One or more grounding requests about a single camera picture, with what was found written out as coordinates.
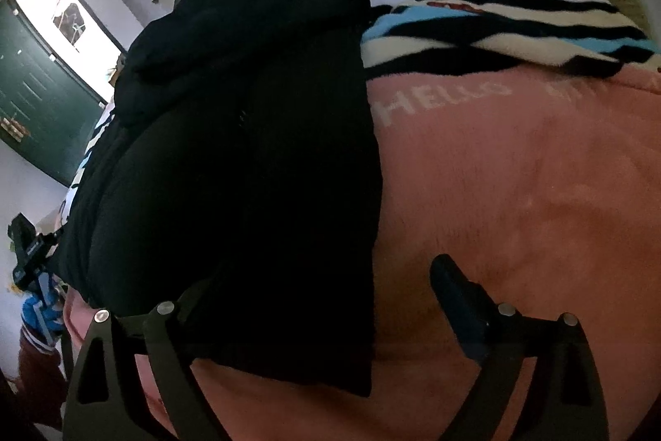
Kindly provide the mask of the striped Hello Kitty blanket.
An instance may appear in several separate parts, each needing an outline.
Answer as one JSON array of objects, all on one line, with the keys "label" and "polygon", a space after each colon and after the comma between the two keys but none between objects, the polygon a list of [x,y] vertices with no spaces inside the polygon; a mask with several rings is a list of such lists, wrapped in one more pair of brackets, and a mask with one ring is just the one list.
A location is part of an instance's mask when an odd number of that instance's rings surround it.
[{"label": "striped Hello Kitty blanket", "polygon": [[[609,437],[660,434],[660,51],[609,0],[370,0],[379,146],[368,396],[190,365],[228,440],[444,440],[480,373],[449,255],[523,316],[576,316]],[[181,304],[175,316],[179,331]]]}]

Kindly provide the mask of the dark green door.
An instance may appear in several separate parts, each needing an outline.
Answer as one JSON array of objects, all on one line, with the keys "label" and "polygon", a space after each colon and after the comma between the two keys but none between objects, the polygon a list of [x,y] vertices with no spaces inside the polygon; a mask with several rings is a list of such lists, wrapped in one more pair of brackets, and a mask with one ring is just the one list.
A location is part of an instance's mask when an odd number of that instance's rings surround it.
[{"label": "dark green door", "polygon": [[107,102],[74,74],[19,8],[1,2],[1,139],[67,186]]}]

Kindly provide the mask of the large black jacket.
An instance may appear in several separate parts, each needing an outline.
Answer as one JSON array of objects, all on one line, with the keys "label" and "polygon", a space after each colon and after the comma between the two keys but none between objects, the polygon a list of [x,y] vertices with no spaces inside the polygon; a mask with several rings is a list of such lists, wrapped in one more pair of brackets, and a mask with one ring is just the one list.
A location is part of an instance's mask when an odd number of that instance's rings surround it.
[{"label": "large black jacket", "polygon": [[181,304],[223,366],[372,388],[370,0],[181,0],[131,45],[54,255],[93,308]]}]

